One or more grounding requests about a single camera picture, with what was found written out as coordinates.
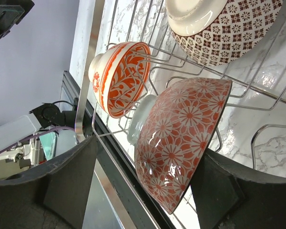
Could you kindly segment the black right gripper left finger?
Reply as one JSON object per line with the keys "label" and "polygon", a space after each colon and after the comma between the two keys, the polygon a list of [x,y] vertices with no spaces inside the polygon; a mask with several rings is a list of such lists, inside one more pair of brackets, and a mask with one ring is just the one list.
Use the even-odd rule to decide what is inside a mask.
{"label": "black right gripper left finger", "polygon": [[0,180],[0,229],[80,229],[91,187],[97,139]]}

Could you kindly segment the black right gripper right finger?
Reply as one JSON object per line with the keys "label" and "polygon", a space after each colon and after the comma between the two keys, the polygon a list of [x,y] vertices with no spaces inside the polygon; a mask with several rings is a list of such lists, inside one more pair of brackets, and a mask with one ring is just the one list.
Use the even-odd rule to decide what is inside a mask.
{"label": "black right gripper right finger", "polygon": [[207,149],[191,179],[202,229],[286,229],[286,178]]}

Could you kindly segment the dark grey bottom bowl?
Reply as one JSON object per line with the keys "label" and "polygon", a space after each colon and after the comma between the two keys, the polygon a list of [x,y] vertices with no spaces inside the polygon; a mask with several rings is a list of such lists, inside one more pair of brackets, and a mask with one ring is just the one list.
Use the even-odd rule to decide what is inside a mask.
{"label": "dark grey bottom bowl", "polygon": [[144,190],[169,214],[181,202],[216,131],[232,89],[229,79],[185,78],[135,110],[127,140]]}

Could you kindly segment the orange floral white bowl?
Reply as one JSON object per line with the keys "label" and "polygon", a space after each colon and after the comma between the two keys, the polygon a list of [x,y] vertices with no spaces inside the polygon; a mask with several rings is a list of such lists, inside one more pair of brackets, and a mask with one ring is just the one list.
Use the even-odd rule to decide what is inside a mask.
{"label": "orange floral white bowl", "polygon": [[144,42],[121,42],[92,60],[88,77],[95,98],[112,118],[129,112],[141,97],[151,67],[150,54]]}

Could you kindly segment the brown dotted pattern bowl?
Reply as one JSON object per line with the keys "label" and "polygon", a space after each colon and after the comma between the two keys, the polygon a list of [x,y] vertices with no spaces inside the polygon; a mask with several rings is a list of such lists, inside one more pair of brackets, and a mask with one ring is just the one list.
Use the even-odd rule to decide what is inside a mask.
{"label": "brown dotted pattern bowl", "polygon": [[249,52],[275,22],[281,0],[167,0],[179,47],[205,66],[228,64]]}

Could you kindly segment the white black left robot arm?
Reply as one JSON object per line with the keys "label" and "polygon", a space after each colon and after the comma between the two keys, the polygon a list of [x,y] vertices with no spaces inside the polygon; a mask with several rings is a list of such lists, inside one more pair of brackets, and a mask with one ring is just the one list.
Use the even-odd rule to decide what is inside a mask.
{"label": "white black left robot arm", "polygon": [[56,101],[44,103],[28,114],[0,126],[0,160],[17,161],[22,155],[32,159],[32,153],[17,153],[11,149],[22,143],[39,139],[46,159],[58,156],[75,147],[79,140],[75,134],[78,99],[72,103]]}

